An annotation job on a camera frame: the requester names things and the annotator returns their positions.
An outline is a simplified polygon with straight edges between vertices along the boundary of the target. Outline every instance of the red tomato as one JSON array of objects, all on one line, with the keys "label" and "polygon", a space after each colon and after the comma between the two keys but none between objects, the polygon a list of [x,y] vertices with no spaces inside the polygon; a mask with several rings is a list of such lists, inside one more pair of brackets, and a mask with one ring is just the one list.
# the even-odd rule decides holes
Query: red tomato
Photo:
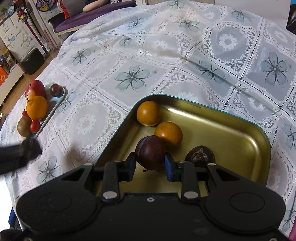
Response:
[{"label": "red tomato", "polygon": [[41,127],[41,124],[38,120],[34,120],[31,122],[30,129],[33,133],[37,133]]},{"label": "red tomato", "polygon": [[22,112],[22,117],[24,117],[24,116],[29,117],[28,113],[25,110]]}]

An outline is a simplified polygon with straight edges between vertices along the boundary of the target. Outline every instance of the orange box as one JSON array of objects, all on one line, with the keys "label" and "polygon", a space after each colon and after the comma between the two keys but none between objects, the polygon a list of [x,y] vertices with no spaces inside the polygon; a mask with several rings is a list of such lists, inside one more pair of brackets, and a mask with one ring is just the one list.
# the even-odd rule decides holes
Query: orange box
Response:
[{"label": "orange box", "polygon": [[0,67],[0,86],[4,83],[7,77],[8,74],[4,71],[2,67]]}]

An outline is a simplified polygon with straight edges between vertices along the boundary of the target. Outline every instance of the white lace tablecloth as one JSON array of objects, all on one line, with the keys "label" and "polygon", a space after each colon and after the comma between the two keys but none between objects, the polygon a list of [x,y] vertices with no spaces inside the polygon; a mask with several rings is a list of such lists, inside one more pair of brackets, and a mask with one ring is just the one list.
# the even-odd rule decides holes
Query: white lace tablecloth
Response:
[{"label": "white lace tablecloth", "polygon": [[[8,173],[13,206],[25,192],[85,162],[95,163],[132,106],[164,93],[258,124],[272,147],[268,187],[295,218],[296,38],[252,13],[184,0],[113,11],[65,40],[38,77],[68,90],[38,137],[43,154]],[[22,97],[0,132],[19,143]]]}]

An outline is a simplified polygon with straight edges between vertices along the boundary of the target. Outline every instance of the kiwi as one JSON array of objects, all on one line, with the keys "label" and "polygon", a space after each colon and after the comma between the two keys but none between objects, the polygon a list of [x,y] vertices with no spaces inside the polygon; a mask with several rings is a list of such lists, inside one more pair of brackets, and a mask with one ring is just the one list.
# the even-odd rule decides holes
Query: kiwi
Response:
[{"label": "kiwi", "polygon": [[136,146],[137,162],[147,170],[160,169],[164,163],[165,146],[157,136],[147,136]]},{"label": "kiwi", "polygon": [[27,116],[23,116],[17,124],[17,131],[23,137],[28,137],[31,134],[30,124],[31,119]]}]

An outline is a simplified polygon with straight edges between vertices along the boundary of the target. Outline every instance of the red fabric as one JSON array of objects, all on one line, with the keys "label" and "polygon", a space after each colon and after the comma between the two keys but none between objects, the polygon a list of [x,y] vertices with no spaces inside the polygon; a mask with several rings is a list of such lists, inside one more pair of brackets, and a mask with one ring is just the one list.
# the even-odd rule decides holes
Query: red fabric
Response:
[{"label": "red fabric", "polygon": [[67,9],[65,8],[65,6],[63,5],[63,2],[62,2],[62,1],[60,1],[59,5],[61,6],[61,8],[62,8],[63,11],[64,11],[65,19],[70,18],[70,14],[68,13],[68,11],[67,11]]}]

